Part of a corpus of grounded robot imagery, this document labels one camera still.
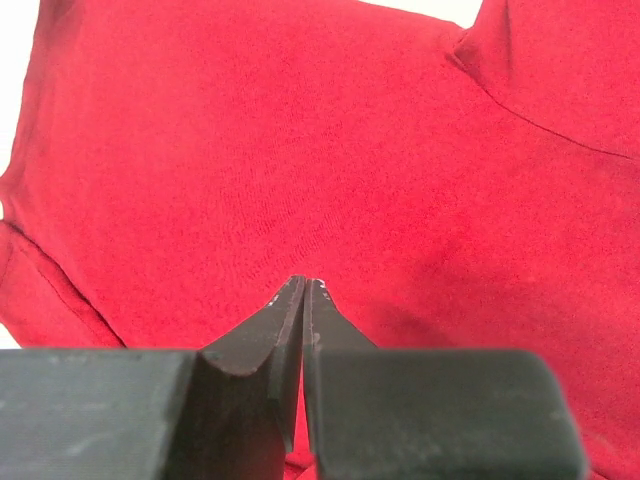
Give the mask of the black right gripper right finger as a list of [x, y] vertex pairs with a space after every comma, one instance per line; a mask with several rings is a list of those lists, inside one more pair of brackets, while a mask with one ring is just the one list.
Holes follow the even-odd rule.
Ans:
[[564, 392], [515, 349], [386, 349], [307, 283], [303, 383], [321, 479], [585, 479]]

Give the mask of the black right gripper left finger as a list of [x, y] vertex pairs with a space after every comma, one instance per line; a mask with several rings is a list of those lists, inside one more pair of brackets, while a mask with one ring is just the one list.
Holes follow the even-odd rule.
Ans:
[[295, 435], [305, 280], [200, 350], [1, 354], [5, 479], [279, 479]]

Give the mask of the red t shirt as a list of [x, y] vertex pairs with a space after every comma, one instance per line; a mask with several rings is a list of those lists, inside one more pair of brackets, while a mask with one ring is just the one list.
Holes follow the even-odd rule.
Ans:
[[512, 346], [639, 475], [639, 5], [44, 1], [1, 178], [23, 346], [201, 347], [292, 275], [384, 346]]

